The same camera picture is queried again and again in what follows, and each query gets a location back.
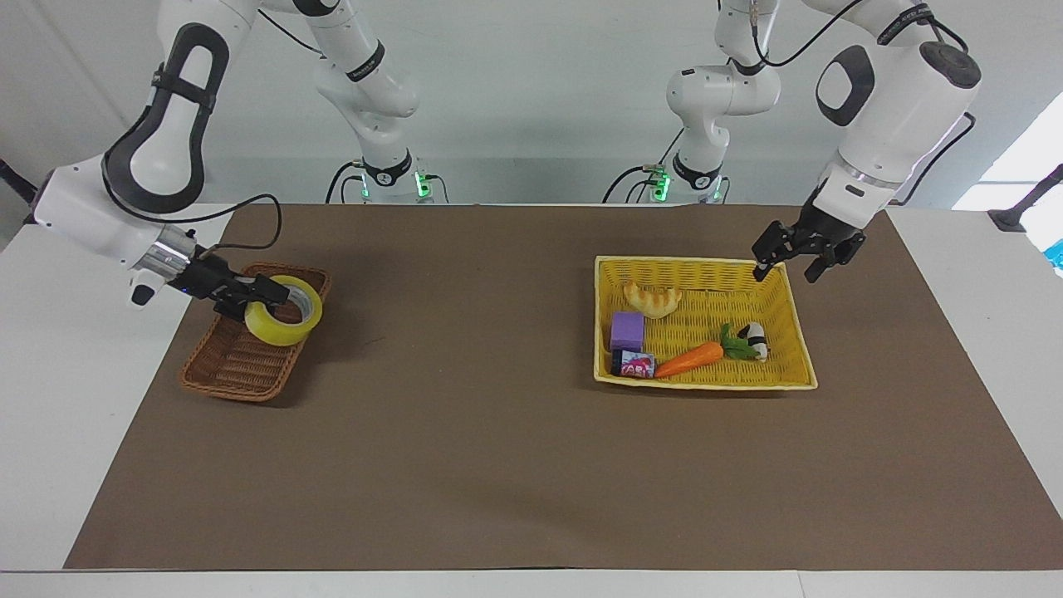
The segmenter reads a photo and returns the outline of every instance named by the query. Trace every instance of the basket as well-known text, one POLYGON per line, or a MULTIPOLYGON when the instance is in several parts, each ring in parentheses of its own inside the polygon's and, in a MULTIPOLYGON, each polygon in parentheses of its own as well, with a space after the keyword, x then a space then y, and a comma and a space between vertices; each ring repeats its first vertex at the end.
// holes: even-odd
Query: basket
MULTIPOLYGON (((328 272, 316 268, 257 261, 243 274, 289 274, 305 279, 324 301, 331 286, 328 272)), ((282 306, 276 317, 299 317, 294 306, 282 306)), ((256 339, 242 323, 217 317, 206 336, 181 370, 181 386, 189 391, 234 401, 265 403, 284 390, 306 341, 290 347, 274 347, 256 339)))
POLYGON ((595 260, 594 379, 626 387, 681 391, 810 391, 817 387, 802 336, 784 263, 764 281, 753 277, 752 259, 634 257, 600 255, 595 260), (639 380, 610 374, 609 330, 612 314, 635 311, 623 285, 684 291, 679 309, 658 321, 646 320, 644 352, 663 363, 709 341, 731 324, 732 335, 746 324, 763 325, 771 348, 766 362, 724 359, 667 379, 639 380))

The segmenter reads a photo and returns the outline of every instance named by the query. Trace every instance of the brown basket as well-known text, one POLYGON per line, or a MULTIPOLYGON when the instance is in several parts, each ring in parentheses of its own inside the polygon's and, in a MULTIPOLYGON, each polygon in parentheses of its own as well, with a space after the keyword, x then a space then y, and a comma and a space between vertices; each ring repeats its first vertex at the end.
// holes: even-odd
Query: brown basket
MULTIPOLYGON (((269 261, 250 263, 243 274, 301 277, 318 291, 322 302, 332 284, 324 270, 269 261)), ((285 310, 299 317, 297 308, 284 306, 277 310, 277 319, 285 320, 285 310)), ((241 323, 218 317, 181 370, 179 379, 182 387, 201 395, 260 404, 281 394, 305 344, 306 341, 290 347, 267 345, 241 323)))

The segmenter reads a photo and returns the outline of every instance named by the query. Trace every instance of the yellow tape roll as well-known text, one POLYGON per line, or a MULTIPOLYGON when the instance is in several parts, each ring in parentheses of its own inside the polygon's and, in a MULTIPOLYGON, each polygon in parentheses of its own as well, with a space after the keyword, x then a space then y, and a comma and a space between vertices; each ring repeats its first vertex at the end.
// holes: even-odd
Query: yellow tape roll
POLYGON ((284 274, 270 278, 288 287, 288 301, 299 308, 303 315, 302 322, 285 324, 270 315, 265 304, 255 302, 248 304, 243 311, 243 324, 251 335, 269 345, 288 347, 301 343, 321 322, 321 296, 302 278, 284 274))

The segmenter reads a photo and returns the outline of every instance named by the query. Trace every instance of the croissant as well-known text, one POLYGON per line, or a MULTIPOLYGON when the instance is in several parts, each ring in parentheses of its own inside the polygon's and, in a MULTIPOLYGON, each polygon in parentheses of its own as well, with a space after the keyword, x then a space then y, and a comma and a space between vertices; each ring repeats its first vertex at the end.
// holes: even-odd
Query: croissant
POLYGON ((649 320, 660 320, 679 308, 679 301, 682 298, 682 291, 676 288, 669 288, 663 292, 644 290, 628 280, 624 285, 624 297, 632 308, 642 312, 642 315, 649 320))

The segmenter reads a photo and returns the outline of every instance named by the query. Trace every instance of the purple cube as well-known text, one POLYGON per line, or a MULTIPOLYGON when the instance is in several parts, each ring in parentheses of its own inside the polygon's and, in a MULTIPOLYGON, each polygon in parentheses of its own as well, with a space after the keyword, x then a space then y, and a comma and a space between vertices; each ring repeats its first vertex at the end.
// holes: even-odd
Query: purple cube
POLYGON ((642 353, 642 341, 646 335, 646 321, 638 312, 617 312, 612 315, 612 330, 609 335, 609 351, 642 353))

